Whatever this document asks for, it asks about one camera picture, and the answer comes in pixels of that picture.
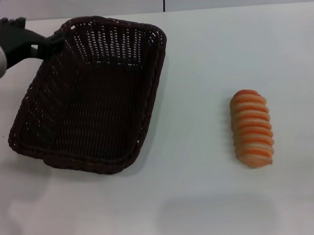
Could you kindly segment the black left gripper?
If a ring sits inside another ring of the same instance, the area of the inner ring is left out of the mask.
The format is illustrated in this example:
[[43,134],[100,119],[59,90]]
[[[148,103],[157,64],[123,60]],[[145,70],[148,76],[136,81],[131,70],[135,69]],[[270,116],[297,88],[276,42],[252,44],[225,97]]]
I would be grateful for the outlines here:
[[7,58],[7,68],[27,58],[47,60],[62,49],[65,42],[60,30],[45,37],[25,28],[25,17],[0,20],[0,47]]

